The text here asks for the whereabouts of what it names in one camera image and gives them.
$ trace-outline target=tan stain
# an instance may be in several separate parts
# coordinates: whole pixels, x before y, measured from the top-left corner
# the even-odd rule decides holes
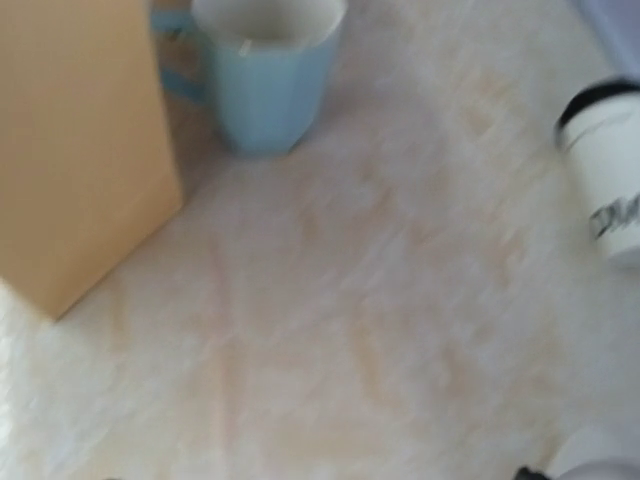
[[[466,401],[478,391],[482,375],[471,358],[463,352],[463,346],[452,339],[445,339],[440,353],[448,373],[443,390],[444,397],[451,400]]]
[[[507,288],[512,281],[512,265],[522,262],[526,255],[526,240],[521,230],[509,237],[494,241],[489,239],[482,248],[483,256],[495,272],[501,288]]]
[[[438,235],[436,230],[427,230],[416,222],[409,225],[409,244],[413,250],[419,250],[421,247],[431,243]]]
[[[287,468],[309,470],[319,464],[349,465],[383,455],[377,435],[357,429],[285,424],[274,432],[272,448]]]
[[[538,329],[515,359],[516,371],[503,391],[492,422],[502,430],[528,433],[534,442],[531,458],[539,465],[551,459],[564,438],[556,418],[562,412],[549,407],[565,395],[556,377],[567,362],[557,321],[553,309],[542,310]]]
[[[472,346],[486,345],[493,340],[496,333],[495,325],[491,323],[479,323],[475,325],[471,336],[471,344]]]
[[[125,289],[122,280],[112,275],[109,280],[111,292],[111,350],[120,354],[127,349],[129,332],[127,329]]]
[[[368,315],[362,305],[356,305],[348,327],[351,352],[358,367],[363,392],[378,408],[403,411],[404,406],[400,398],[384,387],[381,356],[375,346]]]
[[[214,355],[215,370],[211,375],[219,401],[216,402],[211,429],[215,436],[219,478],[229,478],[229,459],[236,451],[240,426],[238,424],[244,407],[246,365],[243,345],[232,338],[217,349]]]
[[[228,335],[233,329],[232,319],[232,298],[231,281],[224,262],[222,248],[217,238],[211,237],[207,241],[211,258],[211,279],[213,283],[212,292],[212,315],[213,328],[218,337]]]
[[[482,111],[477,105],[465,105],[462,115],[464,123],[477,137],[482,137],[494,125],[491,115]]]
[[[298,222],[302,229],[302,240],[305,245],[316,241],[320,236],[320,226],[313,207],[306,205],[298,213]]]

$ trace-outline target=white cup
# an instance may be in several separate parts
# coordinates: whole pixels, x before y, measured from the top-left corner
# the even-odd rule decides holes
[[[584,90],[557,135],[603,255],[616,266],[640,266],[640,83],[615,79]]]

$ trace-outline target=stained surface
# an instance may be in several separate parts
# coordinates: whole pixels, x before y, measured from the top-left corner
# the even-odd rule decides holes
[[[183,214],[55,326],[0,297],[0,478],[507,479],[640,425],[640,279],[552,147],[609,71],[556,0],[352,0],[287,158],[168,99]]]

